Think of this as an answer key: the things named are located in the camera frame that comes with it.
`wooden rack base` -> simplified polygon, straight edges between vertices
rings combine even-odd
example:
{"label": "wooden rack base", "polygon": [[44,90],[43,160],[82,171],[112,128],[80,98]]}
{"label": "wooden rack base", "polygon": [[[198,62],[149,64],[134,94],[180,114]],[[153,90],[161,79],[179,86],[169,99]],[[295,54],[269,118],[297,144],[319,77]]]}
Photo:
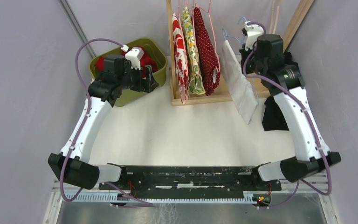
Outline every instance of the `wooden rack base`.
{"label": "wooden rack base", "polygon": [[[297,32],[301,22],[303,21],[304,17],[306,16],[310,6],[312,5],[314,0],[301,0],[296,11],[294,12],[290,23],[285,31],[285,35],[283,37],[284,49],[292,41],[295,33]],[[172,3],[171,0],[166,0],[166,9],[167,9],[167,17],[168,17],[168,32],[169,32],[169,44],[171,48],[171,65],[175,64],[175,58],[173,57],[173,35],[172,35]],[[224,81],[223,76],[220,76],[220,84],[218,88],[215,89],[214,93],[211,96],[203,95],[196,95],[191,94],[189,99],[186,101],[185,104],[182,104],[180,100],[179,94],[179,84],[178,79],[176,77],[175,68],[169,68],[169,74],[171,74],[170,78],[170,85],[171,85],[171,94],[172,94],[172,106],[179,106],[179,105],[193,105],[193,104],[206,104],[206,103],[216,103],[216,102],[224,102],[224,101],[231,101],[231,95],[228,91],[228,87],[226,82]],[[259,98],[266,98],[269,97],[269,91],[265,88],[260,79],[255,78],[255,88],[259,95]]]}

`white cloth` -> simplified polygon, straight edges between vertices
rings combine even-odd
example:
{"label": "white cloth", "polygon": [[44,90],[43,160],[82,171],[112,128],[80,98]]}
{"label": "white cloth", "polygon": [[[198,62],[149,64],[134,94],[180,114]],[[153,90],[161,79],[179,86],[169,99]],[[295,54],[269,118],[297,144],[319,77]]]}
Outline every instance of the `white cloth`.
{"label": "white cloth", "polygon": [[249,124],[256,111],[258,100],[253,92],[252,84],[242,74],[241,65],[227,40],[224,41],[222,50],[223,53],[220,56],[222,75],[238,113]]}

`green basket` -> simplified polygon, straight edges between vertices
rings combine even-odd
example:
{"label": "green basket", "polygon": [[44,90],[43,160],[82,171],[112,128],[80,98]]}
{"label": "green basket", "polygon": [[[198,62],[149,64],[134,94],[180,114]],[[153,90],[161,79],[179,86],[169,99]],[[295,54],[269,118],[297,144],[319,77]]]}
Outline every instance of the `green basket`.
{"label": "green basket", "polygon": [[[153,73],[154,79],[158,82],[158,85],[162,87],[166,80],[166,67],[167,67],[167,59],[166,56],[163,54],[161,49],[156,45],[154,41],[147,38],[141,38],[137,39],[135,41],[132,41],[128,44],[126,44],[128,47],[136,47],[136,46],[142,46],[146,53],[157,63],[158,71]],[[107,55],[120,55],[121,49],[116,48],[111,51],[108,51],[100,56],[107,56]],[[99,57],[97,56],[93,58],[90,62],[90,72],[93,76],[93,78],[97,77],[99,71],[96,69],[95,64],[98,61]],[[146,95],[146,92],[136,92],[132,90],[124,90],[122,95],[116,100],[115,106],[124,106],[129,102],[132,102],[144,95]]]}

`white table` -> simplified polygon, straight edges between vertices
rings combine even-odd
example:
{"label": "white table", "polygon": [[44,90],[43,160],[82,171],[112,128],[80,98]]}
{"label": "white table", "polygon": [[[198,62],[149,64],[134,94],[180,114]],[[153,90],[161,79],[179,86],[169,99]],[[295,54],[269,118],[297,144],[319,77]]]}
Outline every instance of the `white table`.
{"label": "white table", "polygon": [[171,106],[165,85],[114,107],[94,143],[90,164],[257,166],[294,156],[288,131],[263,130],[260,100],[250,124],[233,102]]}

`clothing tag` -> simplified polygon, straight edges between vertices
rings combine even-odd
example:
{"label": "clothing tag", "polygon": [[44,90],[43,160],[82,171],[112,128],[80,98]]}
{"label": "clothing tag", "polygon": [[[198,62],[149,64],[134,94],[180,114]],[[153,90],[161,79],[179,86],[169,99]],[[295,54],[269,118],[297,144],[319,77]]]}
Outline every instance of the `clothing tag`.
{"label": "clothing tag", "polygon": [[216,71],[216,67],[214,68],[213,70],[213,75],[212,75],[212,78],[213,78],[213,83],[216,83],[216,79],[217,79],[217,71]]}

